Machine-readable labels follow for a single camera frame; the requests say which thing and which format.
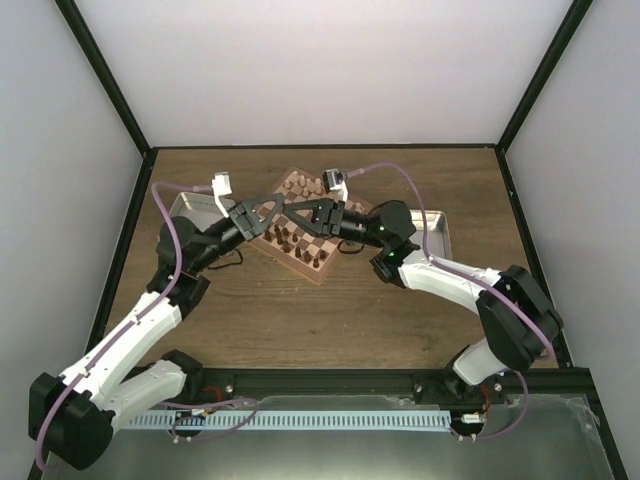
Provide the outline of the gold tin box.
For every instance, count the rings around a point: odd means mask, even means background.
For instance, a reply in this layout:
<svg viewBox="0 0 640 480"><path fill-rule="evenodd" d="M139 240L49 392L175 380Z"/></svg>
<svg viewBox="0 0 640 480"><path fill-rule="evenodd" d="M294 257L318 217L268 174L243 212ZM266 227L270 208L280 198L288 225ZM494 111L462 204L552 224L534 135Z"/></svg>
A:
<svg viewBox="0 0 640 480"><path fill-rule="evenodd" d="M410 241L423 247L423 237L426 237L427 250L431 255L452 260L446 215L442 211L427 210L425 212L426 222L423 222L422 212L419 209L411 209L410 213L416 229L410 237Z"/></svg>

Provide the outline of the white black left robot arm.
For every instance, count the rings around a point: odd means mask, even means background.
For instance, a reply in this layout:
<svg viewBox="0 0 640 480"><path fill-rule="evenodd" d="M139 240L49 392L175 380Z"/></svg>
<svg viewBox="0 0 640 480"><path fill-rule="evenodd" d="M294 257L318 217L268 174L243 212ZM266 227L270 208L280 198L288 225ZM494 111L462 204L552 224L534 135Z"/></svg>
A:
<svg viewBox="0 0 640 480"><path fill-rule="evenodd" d="M165 402L187 407L203 395L202 364L179 350L138 375L131 371L202 300L209 287L203 271L263 235L272 219L253 201L235 204L206 229L185 216L164 217L158 268L133 309L72 366L57 376L43 373L30 386L28 433L41 471L45 451L86 469L133 417Z"/></svg>

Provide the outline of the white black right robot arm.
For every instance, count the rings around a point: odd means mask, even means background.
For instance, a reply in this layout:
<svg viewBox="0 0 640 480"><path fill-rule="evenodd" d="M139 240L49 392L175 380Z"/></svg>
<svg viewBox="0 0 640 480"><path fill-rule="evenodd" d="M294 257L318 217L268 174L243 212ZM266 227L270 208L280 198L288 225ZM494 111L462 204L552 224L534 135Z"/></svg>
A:
<svg viewBox="0 0 640 480"><path fill-rule="evenodd" d="M476 314L483 339L461 350L443 375L445 393L455 402L471 400L488 378L507 370L524 372L554 352L552 342L563 321L526 269L479 269L427 253L412 240L416 227L402 201L360 213L344 201L286 203L281 194L273 194L243 206L252 233L263 234L282 214L314 238L376 247L379 252L370 263L383 282L433 294Z"/></svg>

